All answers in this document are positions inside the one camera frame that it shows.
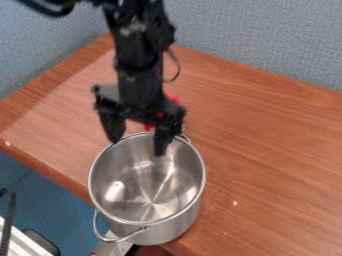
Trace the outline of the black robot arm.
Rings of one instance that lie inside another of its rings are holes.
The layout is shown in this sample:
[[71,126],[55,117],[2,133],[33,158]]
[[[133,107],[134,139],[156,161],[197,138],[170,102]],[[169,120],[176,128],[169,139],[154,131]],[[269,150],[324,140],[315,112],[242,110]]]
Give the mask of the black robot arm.
[[154,128],[154,154],[161,157],[182,133],[186,108],[168,96],[164,58],[174,55],[176,26],[164,0],[17,0],[38,13],[67,16],[77,5],[90,3],[103,10],[115,43],[115,85],[94,85],[94,107],[111,142],[117,143],[133,120]]

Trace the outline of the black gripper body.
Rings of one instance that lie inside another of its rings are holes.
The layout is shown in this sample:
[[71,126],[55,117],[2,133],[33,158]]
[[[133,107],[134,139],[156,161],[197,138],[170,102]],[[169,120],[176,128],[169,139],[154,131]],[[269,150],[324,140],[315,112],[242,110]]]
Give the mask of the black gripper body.
[[97,84],[93,87],[97,112],[109,110],[122,116],[126,121],[133,120],[156,127],[162,123],[176,123],[178,134],[181,134],[186,108],[181,104],[174,104],[164,117],[157,116],[157,113],[165,110],[164,84],[165,80],[160,75],[135,77],[119,75],[117,84]]

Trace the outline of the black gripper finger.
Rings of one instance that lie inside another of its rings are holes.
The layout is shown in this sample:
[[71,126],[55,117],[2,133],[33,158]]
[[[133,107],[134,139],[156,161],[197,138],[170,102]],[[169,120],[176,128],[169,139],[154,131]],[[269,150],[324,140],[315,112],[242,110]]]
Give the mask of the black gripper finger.
[[126,119],[109,110],[99,110],[98,114],[107,138],[117,144],[126,132]]
[[162,157],[166,154],[168,147],[178,134],[178,125],[176,123],[162,123],[156,127],[154,135],[154,154]]

